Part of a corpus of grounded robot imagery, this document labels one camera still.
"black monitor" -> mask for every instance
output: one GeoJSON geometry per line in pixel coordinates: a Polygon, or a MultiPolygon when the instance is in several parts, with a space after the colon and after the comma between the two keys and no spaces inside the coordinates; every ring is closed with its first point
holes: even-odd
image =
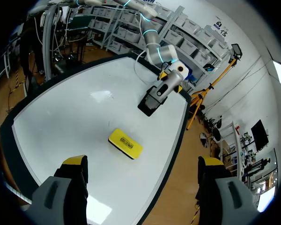
{"type": "Polygon", "coordinates": [[[259,120],[252,128],[255,145],[257,151],[260,151],[266,144],[268,144],[268,138],[266,130],[263,127],[261,120],[259,120]]]}

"yellow eraser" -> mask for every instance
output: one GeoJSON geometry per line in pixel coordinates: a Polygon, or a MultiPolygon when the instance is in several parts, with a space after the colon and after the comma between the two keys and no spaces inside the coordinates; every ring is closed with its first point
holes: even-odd
{"type": "Polygon", "coordinates": [[[138,158],[142,152],[142,146],[120,129],[115,129],[108,141],[131,159],[138,158]]]}

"wire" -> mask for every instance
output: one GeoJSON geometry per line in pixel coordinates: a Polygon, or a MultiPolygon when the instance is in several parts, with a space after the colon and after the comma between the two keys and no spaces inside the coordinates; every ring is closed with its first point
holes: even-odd
{"type": "Polygon", "coordinates": [[[141,13],[139,13],[139,14],[140,14],[140,23],[139,23],[139,25],[140,25],[140,34],[142,35],[143,38],[145,38],[144,35],[142,34],[142,31],[141,31],[141,13]]]}
{"type": "Polygon", "coordinates": [[[247,78],[249,78],[250,76],[254,75],[254,74],[257,73],[258,71],[260,71],[263,67],[261,67],[260,69],[258,69],[258,70],[255,71],[254,73],[252,73],[251,75],[247,76],[245,79],[247,79],[247,78]]]}
{"type": "Polygon", "coordinates": [[[142,80],[141,77],[140,77],[140,76],[137,74],[137,72],[136,72],[136,64],[137,64],[137,61],[139,60],[140,56],[141,56],[143,53],[145,53],[145,52],[146,52],[146,49],[145,49],[144,51],[142,51],[142,53],[139,54],[138,57],[136,58],[136,61],[135,61],[135,63],[134,63],[134,71],[135,71],[135,74],[138,76],[138,78],[139,78],[144,84],[148,85],[148,84],[154,83],[155,81],[154,81],[154,82],[149,82],[149,83],[147,83],[147,82],[145,82],[144,80],[142,80]]]}
{"type": "Polygon", "coordinates": [[[56,34],[54,34],[54,36],[55,36],[55,41],[56,41],[56,44],[57,44],[58,52],[59,52],[60,56],[61,56],[62,58],[64,58],[63,55],[61,54],[60,50],[59,50],[59,46],[58,46],[58,41],[57,41],[57,38],[56,38],[56,34]]]}
{"type": "Polygon", "coordinates": [[[130,11],[131,9],[128,9],[128,8],[113,8],[113,7],[108,7],[108,6],[101,6],[101,7],[104,7],[104,8],[111,8],[111,9],[115,9],[115,10],[128,10],[128,11],[130,11]]]}
{"type": "Polygon", "coordinates": [[[39,39],[39,36],[38,36],[38,31],[37,31],[37,20],[36,20],[35,17],[34,17],[34,23],[35,23],[35,25],[36,25],[36,32],[37,32],[38,41],[41,43],[41,45],[43,45],[43,43],[41,42],[41,40],[39,39]]]}
{"type": "MultiPolygon", "coordinates": [[[[250,92],[253,88],[255,88],[255,86],[261,81],[261,79],[262,79],[266,74],[267,74],[267,71],[262,75],[262,77],[257,81],[257,83],[254,84],[254,86],[253,86],[247,93],[245,93],[245,95],[242,96],[237,102],[235,102],[229,109],[231,109],[233,106],[235,106],[237,103],[239,103],[247,94],[249,94],[249,92],[250,92]]],[[[224,115],[226,112],[229,111],[229,109],[227,109],[225,112],[221,113],[221,115],[224,115]]]]}
{"type": "Polygon", "coordinates": [[[254,68],[254,66],[256,65],[256,63],[258,62],[258,60],[260,58],[261,58],[261,56],[259,56],[256,59],[256,61],[252,64],[251,69],[246,73],[246,75],[232,89],[230,89],[226,94],[224,94],[222,97],[218,98],[217,100],[215,100],[213,103],[211,103],[209,106],[206,107],[206,109],[207,109],[206,113],[210,112],[224,97],[226,97],[233,89],[235,89],[248,76],[248,74],[252,71],[252,69],[254,68]]]}

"white table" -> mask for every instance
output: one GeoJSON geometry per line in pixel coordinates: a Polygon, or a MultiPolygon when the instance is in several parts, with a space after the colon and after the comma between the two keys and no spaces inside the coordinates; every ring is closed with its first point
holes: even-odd
{"type": "Polygon", "coordinates": [[[228,124],[227,126],[223,127],[222,129],[220,129],[220,133],[221,133],[221,140],[220,140],[220,148],[221,148],[221,152],[220,152],[220,159],[222,161],[222,156],[223,156],[223,146],[222,146],[222,142],[223,140],[225,140],[228,137],[233,136],[233,143],[230,144],[230,146],[235,146],[235,151],[237,154],[237,163],[235,164],[231,164],[229,166],[227,166],[226,168],[230,168],[233,167],[235,165],[237,165],[237,177],[242,180],[242,175],[244,173],[244,169],[243,169],[243,165],[241,162],[241,152],[242,152],[242,145],[240,143],[240,135],[237,133],[236,131],[236,127],[237,125],[235,124],[234,121],[232,121],[230,124],[228,124]]]}
{"type": "Polygon", "coordinates": [[[170,172],[188,110],[185,98],[172,92],[147,117],[137,105],[156,75],[138,64],[139,76],[151,82],[145,84],[134,72],[134,59],[117,58],[55,84],[9,119],[16,147],[38,185],[65,159],[88,156],[87,219],[93,225],[139,222],[170,172]],[[116,128],[143,146],[139,158],[131,160],[108,142],[116,128]]]}

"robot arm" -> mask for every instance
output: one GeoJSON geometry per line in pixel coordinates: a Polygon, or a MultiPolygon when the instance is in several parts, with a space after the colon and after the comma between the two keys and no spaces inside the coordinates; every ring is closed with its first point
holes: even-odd
{"type": "Polygon", "coordinates": [[[140,110],[142,110],[147,116],[150,116],[165,102],[167,96],[173,90],[176,90],[177,92],[180,91],[179,84],[188,76],[188,68],[178,60],[177,52],[173,45],[160,47],[158,32],[154,29],[151,22],[151,20],[157,16],[157,12],[155,10],[137,0],[114,1],[140,12],[140,32],[142,32],[142,35],[145,38],[149,63],[152,65],[164,62],[171,63],[169,69],[163,71],[161,74],[163,82],[158,87],[151,87],[138,105],[140,110]]]}

